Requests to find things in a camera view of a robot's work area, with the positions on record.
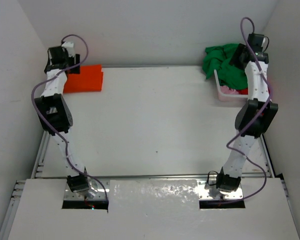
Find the green t shirt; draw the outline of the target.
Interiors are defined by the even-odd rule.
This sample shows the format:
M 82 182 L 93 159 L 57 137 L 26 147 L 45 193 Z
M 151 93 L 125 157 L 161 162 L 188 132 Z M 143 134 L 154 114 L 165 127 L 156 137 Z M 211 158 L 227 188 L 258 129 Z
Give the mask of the green t shirt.
M 248 80 L 244 70 L 230 65 L 230 61 L 239 46 L 238 43 L 229 43 L 206 47 L 202 70 L 207 79 L 214 76 L 217 71 L 219 84 L 234 90 L 243 90 L 248 87 Z

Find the orange t shirt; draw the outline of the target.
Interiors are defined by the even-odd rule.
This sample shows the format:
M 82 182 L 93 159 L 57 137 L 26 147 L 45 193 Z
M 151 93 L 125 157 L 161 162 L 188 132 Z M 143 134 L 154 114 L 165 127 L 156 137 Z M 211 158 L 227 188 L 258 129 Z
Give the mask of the orange t shirt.
M 101 92 L 104 73 L 101 64 L 80 67 L 80 74 L 69 74 L 64 85 L 64 94 Z

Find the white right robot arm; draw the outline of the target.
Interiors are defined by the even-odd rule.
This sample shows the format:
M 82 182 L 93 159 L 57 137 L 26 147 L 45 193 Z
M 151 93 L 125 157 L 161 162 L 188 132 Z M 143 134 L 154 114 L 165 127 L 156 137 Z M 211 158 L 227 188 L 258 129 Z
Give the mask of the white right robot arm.
M 246 44 L 236 49 L 230 64 L 244 70 L 247 77 L 247 101 L 235 118 L 236 136 L 226 145 L 231 150 L 228 160 L 216 177 L 216 188 L 230 193 L 241 183 L 242 168 L 251 147 L 269 128 L 279 106 L 272 102 L 267 80 L 269 56 L 263 50 L 267 37 L 251 33 Z

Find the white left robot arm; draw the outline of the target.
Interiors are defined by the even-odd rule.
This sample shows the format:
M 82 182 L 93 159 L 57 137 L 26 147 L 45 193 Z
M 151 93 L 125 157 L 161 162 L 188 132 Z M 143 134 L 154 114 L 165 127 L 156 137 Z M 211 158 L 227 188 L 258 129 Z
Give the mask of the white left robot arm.
M 73 117 L 63 97 L 68 74 L 79 74 L 80 55 L 74 51 L 72 42 L 63 41 L 60 46 L 47 50 L 48 61 L 44 72 L 48 82 L 43 93 L 34 99 L 35 106 L 45 120 L 40 120 L 42 128 L 56 141 L 66 168 L 66 182 L 73 193 L 83 194 L 90 185 L 86 168 L 74 157 L 70 140 Z

